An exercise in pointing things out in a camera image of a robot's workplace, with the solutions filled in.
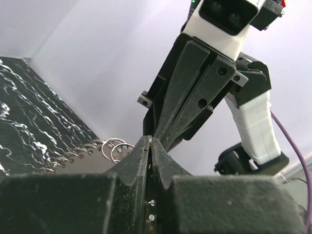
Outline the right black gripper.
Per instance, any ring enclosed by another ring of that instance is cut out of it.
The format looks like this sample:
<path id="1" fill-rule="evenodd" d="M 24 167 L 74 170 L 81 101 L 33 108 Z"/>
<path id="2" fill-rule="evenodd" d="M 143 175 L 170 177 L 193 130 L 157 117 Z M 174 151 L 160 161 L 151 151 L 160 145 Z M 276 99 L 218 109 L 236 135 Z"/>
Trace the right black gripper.
<path id="1" fill-rule="evenodd" d="M 195 135 L 232 88 L 247 82 L 233 59 L 182 33 L 147 93 L 143 132 L 170 151 Z"/>

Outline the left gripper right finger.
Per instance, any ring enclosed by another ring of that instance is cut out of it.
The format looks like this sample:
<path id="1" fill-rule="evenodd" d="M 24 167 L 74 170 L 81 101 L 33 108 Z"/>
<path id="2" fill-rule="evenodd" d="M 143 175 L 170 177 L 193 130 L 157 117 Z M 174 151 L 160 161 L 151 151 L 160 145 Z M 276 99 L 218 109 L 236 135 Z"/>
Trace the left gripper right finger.
<path id="1" fill-rule="evenodd" d="M 305 234 L 288 191 L 257 175 L 194 176 L 151 144 L 161 234 Z"/>

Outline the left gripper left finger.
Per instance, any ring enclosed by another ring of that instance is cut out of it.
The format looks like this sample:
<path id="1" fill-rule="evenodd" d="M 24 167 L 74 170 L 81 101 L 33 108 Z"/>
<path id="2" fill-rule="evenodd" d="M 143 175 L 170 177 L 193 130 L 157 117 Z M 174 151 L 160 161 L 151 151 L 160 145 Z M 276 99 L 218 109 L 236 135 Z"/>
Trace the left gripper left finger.
<path id="1" fill-rule="evenodd" d="M 17 175 L 0 185 L 3 234 L 142 234 L 149 137 L 100 174 Z"/>

